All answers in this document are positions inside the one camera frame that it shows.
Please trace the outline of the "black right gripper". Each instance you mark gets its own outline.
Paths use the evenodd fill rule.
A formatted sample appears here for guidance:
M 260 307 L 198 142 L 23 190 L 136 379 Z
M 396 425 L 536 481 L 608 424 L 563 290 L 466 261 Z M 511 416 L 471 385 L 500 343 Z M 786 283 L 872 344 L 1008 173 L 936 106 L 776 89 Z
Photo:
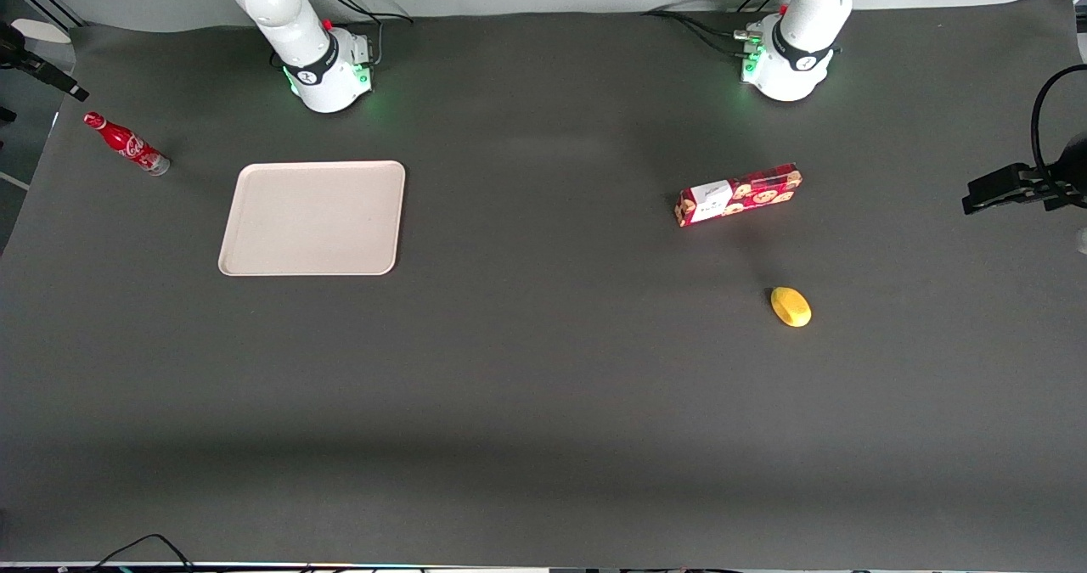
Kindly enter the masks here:
M 1 68 L 23 71 L 32 78 L 41 80 L 43 85 L 67 94 L 82 102 L 89 97 L 89 92 L 82 88 L 77 80 L 70 77 L 64 70 L 48 61 L 42 61 L 37 54 L 32 53 L 26 47 L 22 32 L 17 32 L 5 21 L 1 21 Z

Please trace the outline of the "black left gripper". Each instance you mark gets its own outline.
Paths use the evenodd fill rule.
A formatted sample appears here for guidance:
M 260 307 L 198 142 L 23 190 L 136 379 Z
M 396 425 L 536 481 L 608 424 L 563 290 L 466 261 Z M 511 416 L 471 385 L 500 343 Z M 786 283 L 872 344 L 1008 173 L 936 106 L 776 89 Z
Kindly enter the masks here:
M 1032 201 L 1044 201 L 1046 211 L 1064 205 L 1086 209 L 1086 133 L 1072 138 L 1052 163 L 1045 163 L 1039 132 L 1030 132 L 1030 148 L 1036 174 L 1041 178 L 1035 197 L 1033 169 L 1026 164 L 1011 164 L 969 182 L 967 195 L 961 199 L 966 216 L 995 205 Z

